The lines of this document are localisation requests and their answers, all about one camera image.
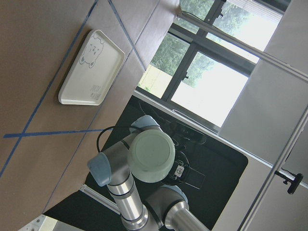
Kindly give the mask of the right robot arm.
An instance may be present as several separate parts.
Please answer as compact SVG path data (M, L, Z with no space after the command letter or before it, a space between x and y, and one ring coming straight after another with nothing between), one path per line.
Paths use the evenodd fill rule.
M186 195L178 186L160 186L146 200L140 199L136 180L156 183L174 171L175 145L149 115L133 122L130 134L99 151L87 164L96 183L113 197L124 227L129 231L204 231Z

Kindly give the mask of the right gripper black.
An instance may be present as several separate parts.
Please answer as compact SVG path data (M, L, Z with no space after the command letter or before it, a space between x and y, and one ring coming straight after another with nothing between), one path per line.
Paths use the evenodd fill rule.
M205 181L205 175L190 167L189 160L184 153L185 151L185 145L176 148L174 164L168 177L172 183L185 182L196 189L201 189Z

